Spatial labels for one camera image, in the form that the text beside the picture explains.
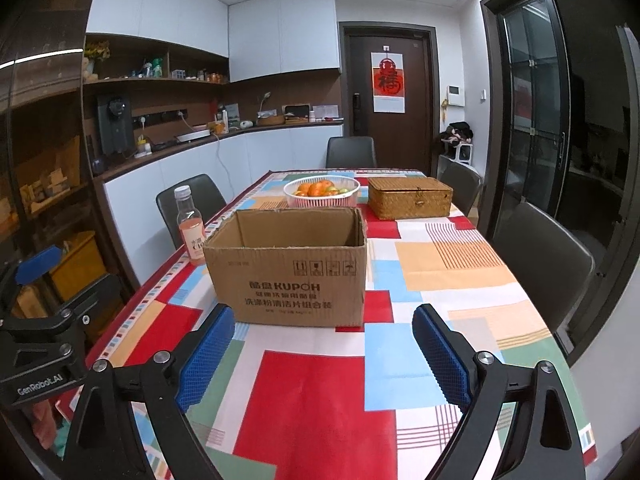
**screw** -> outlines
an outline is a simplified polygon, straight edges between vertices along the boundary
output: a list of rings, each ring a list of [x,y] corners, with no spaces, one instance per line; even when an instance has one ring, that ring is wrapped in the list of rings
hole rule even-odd
[[[540,361],[540,369],[547,374],[552,374],[554,372],[554,366],[549,361]]]
[[[103,372],[107,369],[107,359],[98,359],[92,366],[95,372]]]
[[[154,362],[156,362],[159,365],[161,365],[161,364],[167,362],[170,357],[171,357],[171,354],[169,354],[169,352],[167,352],[166,350],[161,350],[161,351],[156,352],[154,354]]]
[[[478,361],[483,365],[490,365],[495,361],[495,357],[491,352],[478,352]]]
[[[71,345],[69,343],[62,343],[62,345],[60,345],[60,353],[63,356],[71,354],[72,350],[73,349],[71,348]]]

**dining chair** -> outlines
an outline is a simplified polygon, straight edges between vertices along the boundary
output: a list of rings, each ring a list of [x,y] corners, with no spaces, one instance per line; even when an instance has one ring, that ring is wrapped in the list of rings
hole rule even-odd
[[[442,173],[440,181],[453,188],[451,201],[465,216],[468,216],[482,187],[480,175],[464,164],[452,162]]]
[[[226,205],[218,186],[207,174],[192,176],[160,192],[156,196],[156,204],[176,249],[182,245],[182,237],[178,229],[178,205],[175,203],[174,189],[180,186],[191,188],[193,204],[202,213],[202,219],[205,222],[213,218]]]
[[[377,168],[371,137],[331,137],[326,148],[326,168]]]
[[[580,240],[534,205],[518,204],[492,240],[553,333],[593,275],[595,260]]]

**tablecloth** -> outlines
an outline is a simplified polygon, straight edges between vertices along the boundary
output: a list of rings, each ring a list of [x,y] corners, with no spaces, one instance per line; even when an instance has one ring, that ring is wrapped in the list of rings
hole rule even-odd
[[[569,368],[526,293],[455,207],[448,218],[380,221],[367,203],[370,176],[415,171],[269,173],[207,226],[233,211],[286,207],[283,186],[311,173],[356,178],[367,223],[362,328],[294,328],[237,323],[202,399],[187,418],[225,480],[417,480],[444,449],[461,413],[446,400],[414,341],[411,319],[431,303],[476,350],[508,364],[553,362],[578,426],[585,464],[593,432]],[[88,357],[114,366],[172,350],[216,304],[206,266],[180,250],[125,307]],[[58,403],[71,416],[79,394]],[[505,405],[476,479],[489,479],[513,406]],[[134,403],[143,444],[159,479],[171,478],[143,404]]]

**bottle cap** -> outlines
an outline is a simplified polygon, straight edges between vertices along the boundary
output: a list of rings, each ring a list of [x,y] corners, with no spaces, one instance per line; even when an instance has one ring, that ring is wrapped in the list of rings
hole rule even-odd
[[[178,186],[174,189],[174,196],[176,200],[181,200],[191,196],[191,188],[189,186]]]

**bottle label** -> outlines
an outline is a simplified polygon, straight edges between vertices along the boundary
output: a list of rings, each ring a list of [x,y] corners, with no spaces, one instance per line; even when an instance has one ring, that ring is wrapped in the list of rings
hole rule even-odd
[[[187,229],[181,229],[184,243],[187,246],[187,252],[191,260],[201,260],[204,258],[204,224],[199,224]]]

